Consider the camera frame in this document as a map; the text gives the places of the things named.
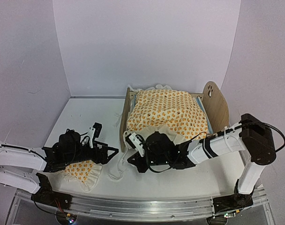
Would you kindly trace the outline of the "duck print mattress cushion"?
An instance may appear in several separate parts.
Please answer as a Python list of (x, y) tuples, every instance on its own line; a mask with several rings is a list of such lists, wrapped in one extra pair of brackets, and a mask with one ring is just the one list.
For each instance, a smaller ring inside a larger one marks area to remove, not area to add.
[(209, 128), (207, 116), (197, 98), (186, 91), (173, 89), (136, 90), (132, 110), (122, 133), (124, 151), (117, 165), (123, 178), (125, 164), (138, 173), (164, 173), (171, 169), (187, 169), (210, 159), (206, 149)]

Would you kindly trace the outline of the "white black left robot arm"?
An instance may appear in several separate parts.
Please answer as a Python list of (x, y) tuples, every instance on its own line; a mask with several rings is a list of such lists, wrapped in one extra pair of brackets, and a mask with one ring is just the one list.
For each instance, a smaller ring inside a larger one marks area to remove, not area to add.
[(98, 142), (100, 129), (91, 127), (83, 135), (67, 129), (52, 147), (26, 148), (0, 141), (0, 184), (22, 189), (31, 200), (68, 210), (72, 196), (54, 191), (47, 173), (63, 171), (67, 166), (91, 160), (105, 165), (119, 150)]

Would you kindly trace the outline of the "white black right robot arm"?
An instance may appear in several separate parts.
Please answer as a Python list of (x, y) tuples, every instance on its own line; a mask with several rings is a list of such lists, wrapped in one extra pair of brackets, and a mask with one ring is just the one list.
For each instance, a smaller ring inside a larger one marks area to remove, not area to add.
[(127, 161), (139, 173), (162, 173), (163, 170), (155, 170), (155, 167), (165, 165), (166, 170), (190, 169), (244, 151), (249, 159), (236, 179), (233, 193), (214, 197), (213, 212), (215, 216), (226, 216), (252, 206), (255, 185), (262, 172), (285, 147), (283, 132), (246, 113), (233, 126), (204, 138), (200, 136), (196, 134), (175, 144), (167, 134), (159, 131), (146, 138), (131, 132), (125, 137), (125, 143), (136, 152)]

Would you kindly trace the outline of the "wooden striped pet bed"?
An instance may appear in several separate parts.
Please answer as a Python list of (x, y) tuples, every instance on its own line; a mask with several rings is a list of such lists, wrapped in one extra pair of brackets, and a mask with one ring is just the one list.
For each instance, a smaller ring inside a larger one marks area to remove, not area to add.
[(207, 82), (202, 93), (172, 90), (157, 85), (147, 90), (127, 88), (120, 122), (121, 151), (126, 151), (125, 132), (166, 129), (174, 140), (213, 134), (229, 124), (229, 110), (219, 87)]

